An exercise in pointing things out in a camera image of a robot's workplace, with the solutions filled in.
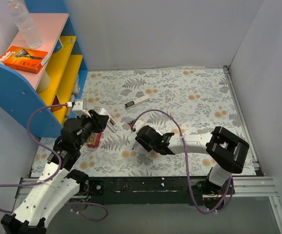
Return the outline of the blue yellow shelf unit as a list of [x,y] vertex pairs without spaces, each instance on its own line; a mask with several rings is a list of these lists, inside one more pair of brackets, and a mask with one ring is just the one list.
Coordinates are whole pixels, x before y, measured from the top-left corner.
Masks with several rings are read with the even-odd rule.
[[50,59],[38,74],[17,71],[0,63],[0,107],[22,127],[29,127],[35,137],[60,135],[65,118],[75,114],[66,107],[51,112],[42,110],[29,120],[34,111],[51,105],[55,97],[62,103],[72,94],[75,81],[82,89],[87,76],[80,44],[64,0],[27,0],[28,11],[35,21],[44,44],[40,48]]

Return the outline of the red box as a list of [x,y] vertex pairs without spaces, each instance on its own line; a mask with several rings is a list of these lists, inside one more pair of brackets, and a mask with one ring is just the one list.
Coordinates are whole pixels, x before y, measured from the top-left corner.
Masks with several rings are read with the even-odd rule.
[[87,141],[87,147],[98,148],[100,143],[101,133],[92,133]]

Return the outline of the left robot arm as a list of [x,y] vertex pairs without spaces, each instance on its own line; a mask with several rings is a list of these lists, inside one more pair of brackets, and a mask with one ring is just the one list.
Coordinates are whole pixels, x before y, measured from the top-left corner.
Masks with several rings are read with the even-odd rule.
[[92,133],[101,133],[109,123],[108,115],[90,110],[81,117],[69,118],[56,139],[37,184],[1,225],[7,234],[44,234],[57,212],[78,194],[88,191],[88,175],[73,169],[80,149]]

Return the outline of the pile of batteries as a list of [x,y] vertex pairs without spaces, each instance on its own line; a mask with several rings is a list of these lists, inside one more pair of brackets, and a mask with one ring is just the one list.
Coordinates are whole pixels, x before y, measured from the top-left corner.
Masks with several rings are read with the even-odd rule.
[[132,120],[132,121],[130,121],[130,122],[128,123],[128,125],[129,125],[129,127],[130,127],[130,130],[131,130],[132,132],[135,131],[134,124],[135,124],[135,120]]

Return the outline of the orange razor box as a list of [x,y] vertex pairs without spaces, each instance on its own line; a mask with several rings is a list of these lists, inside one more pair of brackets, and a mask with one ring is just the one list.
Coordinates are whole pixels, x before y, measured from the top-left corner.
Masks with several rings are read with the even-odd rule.
[[10,46],[0,61],[14,70],[38,74],[49,58],[46,51]]

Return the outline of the floral table mat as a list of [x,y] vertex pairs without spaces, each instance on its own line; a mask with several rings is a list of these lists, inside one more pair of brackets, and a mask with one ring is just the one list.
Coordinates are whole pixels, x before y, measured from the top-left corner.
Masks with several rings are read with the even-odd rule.
[[[126,110],[125,104],[150,100]],[[204,154],[162,156],[136,142],[128,123],[138,117],[161,133],[200,135],[222,126],[246,138],[222,69],[92,71],[82,96],[91,109],[105,108],[118,130],[105,130],[98,148],[84,146],[74,168],[89,176],[193,176],[208,174],[215,161]]]

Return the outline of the white remote control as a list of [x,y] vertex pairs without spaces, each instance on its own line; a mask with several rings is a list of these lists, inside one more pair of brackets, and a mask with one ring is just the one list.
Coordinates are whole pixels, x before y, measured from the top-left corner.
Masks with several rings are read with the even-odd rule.
[[101,108],[99,114],[104,115],[104,116],[108,116],[108,121],[107,121],[106,126],[111,132],[115,133],[118,130],[118,126],[117,126],[117,123],[115,122],[114,118],[107,112],[107,110],[105,108]]

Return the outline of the clear plastic bottle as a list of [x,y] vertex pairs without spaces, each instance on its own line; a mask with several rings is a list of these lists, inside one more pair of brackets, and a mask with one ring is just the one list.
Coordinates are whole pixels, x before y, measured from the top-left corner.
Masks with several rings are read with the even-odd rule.
[[43,38],[27,7],[20,0],[7,0],[7,4],[13,22],[22,33],[27,45],[33,49],[41,47]]

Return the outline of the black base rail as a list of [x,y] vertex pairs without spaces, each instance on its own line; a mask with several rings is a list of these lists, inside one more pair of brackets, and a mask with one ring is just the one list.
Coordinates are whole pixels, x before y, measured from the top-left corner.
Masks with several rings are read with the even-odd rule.
[[199,206],[204,197],[218,194],[206,189],[204,176],[168,177],[90,177],[81,185],[78,196],[102,205],[115,204],[189,204],[193,205],[189,189]]

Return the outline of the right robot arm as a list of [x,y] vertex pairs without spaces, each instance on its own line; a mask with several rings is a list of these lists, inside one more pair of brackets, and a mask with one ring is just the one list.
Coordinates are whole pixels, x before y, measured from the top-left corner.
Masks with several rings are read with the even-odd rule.
[[208,154],[215,160],[215,166],[206,179],[206,189],[212,194],[222,190],[232,174],[241,174],[246,161],[249,144],[227,130],[217,126],[210,133],[180,136],[175,133],[161,134],[149,125],[135,125],[135,140],[148,152],[161,155],[182,153]]

